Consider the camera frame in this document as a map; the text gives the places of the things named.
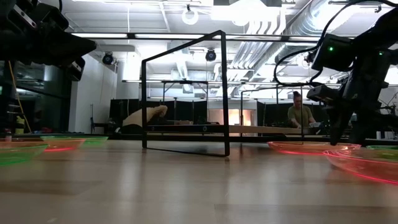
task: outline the ceiling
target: ceiling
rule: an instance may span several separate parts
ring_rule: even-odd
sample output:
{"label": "ceiling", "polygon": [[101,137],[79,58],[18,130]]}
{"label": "ceiling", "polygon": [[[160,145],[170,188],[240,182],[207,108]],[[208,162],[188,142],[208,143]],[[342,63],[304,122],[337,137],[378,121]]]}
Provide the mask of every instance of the ceiling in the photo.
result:
{"label": "ceiling", "polygon": [[[53,6],[58,6],[58,0],[41,1]],[[181,34],[207,34],[216,30],[223,30],[227,34],[245,34],[249,29],[248,25],[236,26],[232,21],[212,20],[210,14],[213,0],[204,0],[201,1],[201,4],[198,2],[191,3],[191,8],[199,12],[198,21],[194,25],[188,25],[182,20],[182,12],[186,9],[185,3],[176,4],[175,1],[156,2],[146,0],[140,1],[140,4],[136,2],[132,4],[108,4],[103,2],[82,2],[82,0],[63,0],[62,14],[70,22],[70,32],[171,32]],[[291,18],[293,18],[294,15],[296,15],[301,8],[306,5],[306,3],[308,3],[308,0],[296,0],[295,4],[284,4],[283,8],[285,9],[286,21],[290,21]],[[384,7],[381,12],[375,13],[375,9],[377,9],[376,6],[356,7],[353,9],[352,15],[348,16],[347,20],[342,22],[342,25],[338,26],[333,33],[338,35],[356,36],[364,32],[375,23],[378,17],[389,11],[389,8]],[[109,47],[115,45],[124,45],[126,47],[135,46],[141,55],[141,58],[148,58],[166,51],[167,44],[170,43],[168,40],[96,41],[99,44],[96,52],[99,57],[103,54],[103,49],[109,49]],[[229,59],[229,62],[234,59],[241,46],[242,42],[227,42],[227,58]],[[187,69],[207,70],[212,72],[216,63],[206,63],[206,60],[204,60],[206,50],[209,48],[214,48],[216,52],[220,51],[220,43],[217,41],[208,41],[201,42],[194,47],[190,47],[188,52],[191,54],[192,59],[186,61]],[[125,60],[126,55],[126,52],[114,52],[114,56],[119,61]],[[302,62],[294,61],[292,64],[297,64],[297,66],[288,66],[281,70],[281,72],[283,72],[283,78],[289,79],[289,77],[292,77],[292,80],[294,80],[293,82],[299,82],[315,73],[314,71],[308,70],[306,66],[302,66],[301,63]],[[150,62],[149,66],[152,73],[170,74],[171,70],[177,69],[175,61],[167,57],[162,58],[162,60]],[[336,73],[338,72],[326,69],[322,73],[320,79],[324,82],[330,82],[330,76]],[[271,79],[256,78],[255,81],[269,82]]]}

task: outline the exposed duct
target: exposed duct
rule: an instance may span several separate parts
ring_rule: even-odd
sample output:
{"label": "exposed duct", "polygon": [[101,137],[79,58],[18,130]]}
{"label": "exposed duct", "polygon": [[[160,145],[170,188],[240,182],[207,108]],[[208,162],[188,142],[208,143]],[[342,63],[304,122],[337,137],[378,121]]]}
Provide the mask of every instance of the exposed duct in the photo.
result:
{"label": "exposed duct", "polygon": [[[342,7],[330,5],[329,0],[310,1],[282,35],[320,35],[329,19]],[[342,25],[352,14],[352,10],[343,11],[338,19],[333,21],[328,32]],[[254,67],[254,73],[257,73],[264,64],[275,63],[287,54],[306,48],[308,47],[302,45],[286,46],[284,43],[272,43],[267,53]]]}

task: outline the man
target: man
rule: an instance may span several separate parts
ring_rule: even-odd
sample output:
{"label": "man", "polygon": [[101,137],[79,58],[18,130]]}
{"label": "man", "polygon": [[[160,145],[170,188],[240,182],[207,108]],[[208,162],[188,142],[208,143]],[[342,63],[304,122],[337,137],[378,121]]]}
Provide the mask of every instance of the man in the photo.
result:
{"label": "man", "polygon": [[[293,123],[296,128],[301,128],[301,95],[297,92],[293,92],[293,106],[291,106],[287,112],[289,121]],[[303,126],[308,127],[310,123],[315,123],[315,119],[312,116],[311,110],[307,106],[303,106]]]}

